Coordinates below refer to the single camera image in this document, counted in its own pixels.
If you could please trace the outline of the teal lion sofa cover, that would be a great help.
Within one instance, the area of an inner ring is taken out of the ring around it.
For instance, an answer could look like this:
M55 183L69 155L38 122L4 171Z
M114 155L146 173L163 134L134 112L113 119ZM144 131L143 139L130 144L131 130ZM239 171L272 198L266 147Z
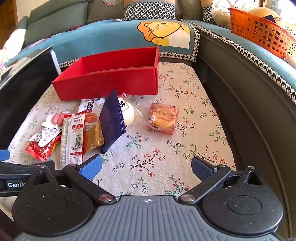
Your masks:
M8 67L15 61L48 47L55 52L61 67L69 66L84 56L144 47L158 47L162 58L196 61L200 33L195 27L181 21L157 20L156 23L166 27L176 25L178 29L162 43L158 36L152 34L148 20L98 21L24 47L4 65Z

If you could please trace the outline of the pink sausages packet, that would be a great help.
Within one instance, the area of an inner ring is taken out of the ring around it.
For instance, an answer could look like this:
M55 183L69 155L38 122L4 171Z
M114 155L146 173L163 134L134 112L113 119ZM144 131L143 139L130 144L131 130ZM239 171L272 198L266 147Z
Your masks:
M66 113L56 113L46 117L46 120L41 123L42 127L50 130L61 130L63 126L63 120Z

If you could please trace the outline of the small white sachet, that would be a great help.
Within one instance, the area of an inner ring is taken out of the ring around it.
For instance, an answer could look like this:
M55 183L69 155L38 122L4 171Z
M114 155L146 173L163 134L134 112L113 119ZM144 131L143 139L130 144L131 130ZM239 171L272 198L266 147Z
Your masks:
M40 131L29 138L30 142L37 142L39 147L44 147L51 142L62 130L43 127Z

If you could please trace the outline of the round white bun packet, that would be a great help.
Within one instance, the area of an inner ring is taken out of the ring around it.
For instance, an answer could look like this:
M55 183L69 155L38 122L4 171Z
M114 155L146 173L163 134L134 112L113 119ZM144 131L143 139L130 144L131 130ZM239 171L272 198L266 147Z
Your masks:
M125 127L129 127L136 123L146 124L148 116L144 115L131 100L131 95L121 94L118 96L119 105L121 108L122 117L124 120Z

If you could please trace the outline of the orange plastic basket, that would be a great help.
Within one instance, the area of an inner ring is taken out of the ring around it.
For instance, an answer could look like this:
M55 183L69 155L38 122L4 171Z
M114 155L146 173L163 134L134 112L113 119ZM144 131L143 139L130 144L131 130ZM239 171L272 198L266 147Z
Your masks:
M229 8L230 30L283 59L295 38L276 23L241 11Z

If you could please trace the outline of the houndstooth pillow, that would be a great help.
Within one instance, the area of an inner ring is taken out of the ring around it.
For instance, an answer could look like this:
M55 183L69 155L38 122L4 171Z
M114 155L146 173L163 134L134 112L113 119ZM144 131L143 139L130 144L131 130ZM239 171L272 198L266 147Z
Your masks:
M175 1L131 0L123 1L123 21L175 20Z

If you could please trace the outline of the printed white pillow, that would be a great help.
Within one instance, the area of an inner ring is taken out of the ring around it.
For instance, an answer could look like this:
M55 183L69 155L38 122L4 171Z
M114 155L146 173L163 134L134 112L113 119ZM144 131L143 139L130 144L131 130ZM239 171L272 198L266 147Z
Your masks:
M201 1L201 7L204 22L229 29L230 11L228 8L250 11L258 7L258 3L253 0L208 0Z

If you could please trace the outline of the gold foil snack packet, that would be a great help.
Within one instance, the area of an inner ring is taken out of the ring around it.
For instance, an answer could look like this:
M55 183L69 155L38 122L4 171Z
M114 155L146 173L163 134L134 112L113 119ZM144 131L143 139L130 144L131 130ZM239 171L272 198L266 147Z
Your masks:
M100 121L84 134L83 154L104 144L104 137Z

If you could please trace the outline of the red cardboard box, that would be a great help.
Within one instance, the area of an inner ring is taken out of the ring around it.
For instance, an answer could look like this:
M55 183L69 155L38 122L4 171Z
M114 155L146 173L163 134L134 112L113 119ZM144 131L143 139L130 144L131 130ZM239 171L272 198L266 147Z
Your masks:
M61 101L158 93L158 47L116 50L79 58L53 82Z

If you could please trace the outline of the white noodle snack packet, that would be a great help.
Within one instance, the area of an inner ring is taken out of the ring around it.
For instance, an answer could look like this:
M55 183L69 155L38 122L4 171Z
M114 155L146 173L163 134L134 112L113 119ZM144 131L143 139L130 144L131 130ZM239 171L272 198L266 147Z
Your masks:
M87 111L100 115L105 98L82 99L78 108L78 112Z

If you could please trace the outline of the white spicy strip packet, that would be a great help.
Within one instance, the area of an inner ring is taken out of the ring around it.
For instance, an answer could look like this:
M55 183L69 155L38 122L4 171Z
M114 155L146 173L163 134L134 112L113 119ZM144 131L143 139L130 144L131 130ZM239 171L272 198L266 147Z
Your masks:
M83 162L83 136L86 111L66 114L63 120L60 151L60 168Z

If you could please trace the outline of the red snack packet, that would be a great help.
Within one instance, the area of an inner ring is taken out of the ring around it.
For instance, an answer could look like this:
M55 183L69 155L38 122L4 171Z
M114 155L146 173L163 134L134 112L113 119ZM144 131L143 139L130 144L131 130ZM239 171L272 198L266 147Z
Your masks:
M25 150L35 159L45 162L48 160L49 156L56 149L57 145L61 141L61 134L57 135L53 140L51 140L44 147L39 147L37 142L30 142Z

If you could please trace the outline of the dark blue snack packet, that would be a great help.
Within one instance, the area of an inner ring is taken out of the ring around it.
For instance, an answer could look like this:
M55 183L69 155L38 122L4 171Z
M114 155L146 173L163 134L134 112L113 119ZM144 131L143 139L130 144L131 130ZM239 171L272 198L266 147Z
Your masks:
M105 99L99 120L104 138L101 153L105 154L118 138L126 133L116 89L112 90L111 94Z

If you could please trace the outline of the meat floss cake packet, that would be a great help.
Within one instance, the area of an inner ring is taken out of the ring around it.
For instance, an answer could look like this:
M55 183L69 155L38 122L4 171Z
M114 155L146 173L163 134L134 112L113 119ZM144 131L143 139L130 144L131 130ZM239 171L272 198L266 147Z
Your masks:
M178 114L177 106L153 101L149 107L149 115L143 124L153 131L173 135Z

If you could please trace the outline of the black glossy side table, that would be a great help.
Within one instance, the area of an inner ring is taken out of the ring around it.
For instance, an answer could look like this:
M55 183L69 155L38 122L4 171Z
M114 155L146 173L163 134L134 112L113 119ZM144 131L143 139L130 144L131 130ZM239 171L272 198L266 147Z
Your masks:
M49 46L22 57L1 77L1 151L8 149L31 108L61 74Z

